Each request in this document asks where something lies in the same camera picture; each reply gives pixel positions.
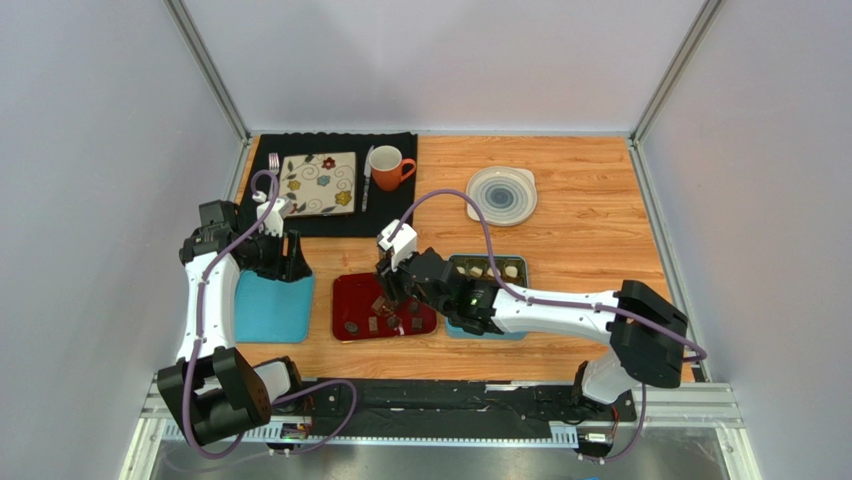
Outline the red chocolate tray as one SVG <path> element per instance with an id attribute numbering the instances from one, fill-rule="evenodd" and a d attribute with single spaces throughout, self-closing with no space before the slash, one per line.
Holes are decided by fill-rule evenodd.
<path id="1" fill-rule="evenodd" d="M 428 306 L 410 299 L 398 306 L 392 305 L 394 313 L 391 316 L 396 316 L 400 319 L 400 325 L 397 329 L 387 327 L 386 320 L 391 316 L 378 316 L 380 318 L 380 334 L 377 336 L 369 335 L 368 318 L 370 316 L 377 316 L 372 311 L 371 305 L 380 296 L 384 296 L 382 289 L 371 273 L 349 274 L 336 278 L 332 284 L 331 330 L 333 336 L 341 342 L 354 342 L 426 335 L 436 330 L 438 324 L 436 312 Z M 408 311 L 408 305 L 412 301 L 420 304 L 420 310 L 417 315 L 411 315 Z M 421 331 L 412 330 L 411 319 L 413 317 L 423 319 L 423 329 Z M 347 321 L 354 322 L 359 326 L 359 332 L 356 335 L 351 335 L 344 329 L 344 324 Z"/>

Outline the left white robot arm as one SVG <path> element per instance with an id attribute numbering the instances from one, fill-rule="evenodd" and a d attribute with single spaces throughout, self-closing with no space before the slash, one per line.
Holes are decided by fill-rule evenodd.
<path id="1" fill-rule="evenodd" d="M 315 277 L 290 201 L 259 198 L 257 218 L 235 203 L 199 207 L 201 225 L 179 258 L 187 276 L 186 327 L 157 388 L 188 443 L 202 447 L 266 425 L 275 400 L 302 387 L 288 357 L 251 365 L 237 341 L 298 343 L 307 336 Z"/>

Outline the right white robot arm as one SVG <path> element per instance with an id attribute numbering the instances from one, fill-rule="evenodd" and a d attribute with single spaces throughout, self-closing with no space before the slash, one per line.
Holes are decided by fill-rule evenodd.
<path id="1" fill-rule="evenodd" d="M 607 346 L 575 376 L 578 403 L 609 405 L 645 384 L 675 389 L 681 384 L 688 318 L 650 286 L 623 281 L 620 289 L 569 294 L 502 287 L 497 281 L 460 273 L 433 249 L 405 258 L 383 249 L 376 279 L 393 303 L 414 299 L 445 316 L 467 334 L 537 332 L 583 338 Z"/>

